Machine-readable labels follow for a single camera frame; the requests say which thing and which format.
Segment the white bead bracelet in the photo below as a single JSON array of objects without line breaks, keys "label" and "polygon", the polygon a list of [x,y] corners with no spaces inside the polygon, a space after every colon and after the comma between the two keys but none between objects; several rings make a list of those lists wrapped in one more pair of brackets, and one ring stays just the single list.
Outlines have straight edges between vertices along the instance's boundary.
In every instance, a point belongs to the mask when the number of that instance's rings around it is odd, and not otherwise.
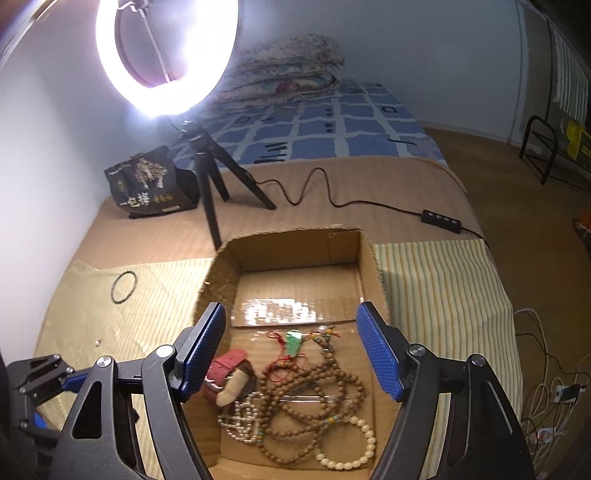
[{"label": "white bead bracelet", "polygon": [[374,431],[370,428],[365,420],[359,419],[357,417],[351,417],[349,419],[349,423],[351,425],[357,425],[365,438],[367,439],[367,443],[365,445],[365,453],[357,460],[353,460],[352,462],[335,462],[334,460],[329,460],[324,453],[320,449],[316,449],[314,453],[316,454],[316,460],[320,462],[321,465],[329,468],[331,470],[351,470],[353,468],[359,468],[364,463],[369,462],[369,459],[375,455],[375,436]]}]

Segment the cardboard box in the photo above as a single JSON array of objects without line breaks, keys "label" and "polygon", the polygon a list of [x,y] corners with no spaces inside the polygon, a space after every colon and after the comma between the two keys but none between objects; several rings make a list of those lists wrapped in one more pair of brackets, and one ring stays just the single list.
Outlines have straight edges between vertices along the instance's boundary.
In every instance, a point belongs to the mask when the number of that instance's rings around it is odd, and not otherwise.
[{"label": "cardboard box", "polygon": [[[388,311],[373,249],[359,230],[330,228],[261,233],[231,240],[217,254],[200,291],[195,320],[211,301],[226,309],[227,328],[218,355],[232,348],[244,348],[249,360],[260,372],[280,354],[277,340],[267,336],[274,330],[298,329],[303,333],[320,325],[335,326],[335,357],[347,372],[359,376],[367,396],[356,415],[373,428],[377,439],[376,457],[382,452],[396,415],[398,404],[384,394],[355,328],[355,311],[360,302],[374,303],[388,321]],[[311,363],[321,359],[320,348],[304,342],[301,352]],[[325,392],[336,392],[336,386]],[[296,404],[304,414],[318,411],[318,404]],[[347,479],[366,479],[375,462],[351,471],[330,471],[314,455],[290,468],[280,468],[264,457],[256,446],[231,439],[220,431],[219,410],[200,395],[184,408],[193,436],[216,480],[220,478],[289,478],[302,471],[325,478],[339,475]],[[278,415],[274,427],[284,430],[295,426]],[[302,450],[309,439],[300,436],[280,442],[265,439],[268,450],[287,458]],[[335,424],[322,436],[322,449],[328,458],[351,462],[365,452],[361,430],[351,424]]]}]

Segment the black bag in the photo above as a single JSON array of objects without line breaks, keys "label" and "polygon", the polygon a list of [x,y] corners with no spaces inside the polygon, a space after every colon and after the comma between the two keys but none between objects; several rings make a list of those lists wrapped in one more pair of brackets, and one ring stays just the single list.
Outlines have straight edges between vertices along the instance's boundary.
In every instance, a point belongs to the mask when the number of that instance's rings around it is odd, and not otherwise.
[{"label": "black bag", "polygon": [[129,218],[165,215],[197,207],[197,176],[177,168],[168,147],[140,153],[105,170],[115,203]]}]

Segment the blue gripper pad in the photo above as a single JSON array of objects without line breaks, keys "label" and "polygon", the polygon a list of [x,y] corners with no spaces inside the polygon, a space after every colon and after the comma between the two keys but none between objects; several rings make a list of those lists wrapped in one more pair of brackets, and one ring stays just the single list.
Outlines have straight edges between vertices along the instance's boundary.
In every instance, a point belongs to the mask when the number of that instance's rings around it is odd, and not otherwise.
[{"label": "blue gripper pad", "polygon": [[177,354],[177,361],[183,364],[180,401],[187,401],[201,389],[225,329],[226,310],[221,303],[211,302]]},{"label": "blue gripper pad", "polygon": [[404,387],[400,380],[398,359],[390,348],[378,322],[385,324],[370,302],[363,302],[357,308],[356,324],[365,352],[374,369],[382,390],[393,400],[401,401]]}]

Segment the bed sheet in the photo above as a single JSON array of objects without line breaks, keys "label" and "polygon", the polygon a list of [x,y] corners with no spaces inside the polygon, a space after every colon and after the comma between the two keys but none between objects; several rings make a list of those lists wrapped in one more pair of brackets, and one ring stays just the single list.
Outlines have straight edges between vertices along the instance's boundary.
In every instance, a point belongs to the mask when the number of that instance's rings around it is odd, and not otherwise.
[{"label": "bed sheet", "polygon": [[[241,165],[367,155],[447,165],[435,141],[382,83],[347,79],[332,96],[251,108],[203,125]],[[177,167],[194,169],[185,141],[171,154]]]}]

